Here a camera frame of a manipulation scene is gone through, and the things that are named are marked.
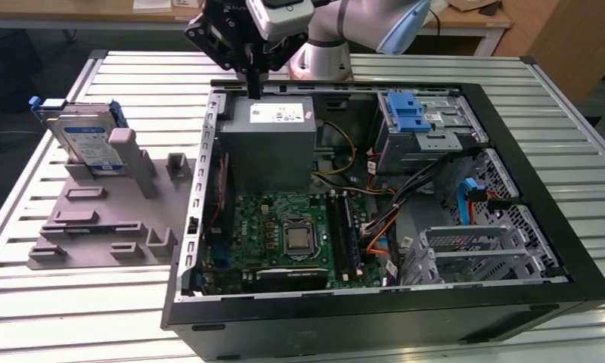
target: floor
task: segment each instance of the floor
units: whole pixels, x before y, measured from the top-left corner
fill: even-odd
[[[67,45],[58,30],[30,30],[29,36],[38,52],[43,69],[33,76],[42,98],[63,98],[93,49],[135,51],[191,51],[193,47],[179,32],[87,31],[77,33],[77,42]],[[601,116],[597,130],[605,138],[605,82],[591,92],[579,110],[585,115]],[[19,172],[38,144],[43,127],[29,113],[0,112],[0,207],[10,192]]]

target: black wire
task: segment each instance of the black wire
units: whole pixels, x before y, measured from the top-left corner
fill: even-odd
[[[437,14],[434,14],[433,9],[427,9],[427,11],[430,13],[433,13],[434,20],[437,21],[437,36],[439,36],[441,35],[441,21],[439,21],[439,17],[437,16]]]

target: blue latch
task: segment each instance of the blue latch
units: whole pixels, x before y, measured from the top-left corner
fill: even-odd
[[[427,132],[433,128],[423,121],[423,108],[411,92],[389,92],[387,109],[395,122],[397,132]]]

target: sticker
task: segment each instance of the sticker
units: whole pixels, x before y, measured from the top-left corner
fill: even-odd
[[[371,175],[375,174],[375,163],[373,161],[366,162],[366,172]]]
[[[390,275],[395,278],[395,273],[398,272],[398,268],[394,266],[390,260],[387,260],[387,263],[385,264],[385,269],[390,273]]]
[[[302,123],[302,104],[251,104],[250,123]]]
[[[65,127],[63,137],[87,166],[98,170],[121,169],[122,161],[107,144],[103,127]]]
[[[403,240],[399,243],[399,248],[410,248],[413,241],[414,240],[410,237],[403,237]]]
[[[425,121],[439,121],[441,122],[441,114],[437,113],[423,113]]]

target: aluminum work table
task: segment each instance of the aluminum work table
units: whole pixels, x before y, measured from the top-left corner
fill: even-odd
[[[94,51],[67,99],[122,104],[154,158],[197,155],[210,79],[230,79],[201,53]],[[605,143],[537,66],[517,58],[353,55],[357,80],[482,85],[605,275]],[[286,79],[283,71],[273,79]],[[26,253],[67,176],[47,132],[0,211],[0,362],[198,361],[159,330],[167,266],[31,271]],[[502,343],[278,361],[605,361],[605,306]]]

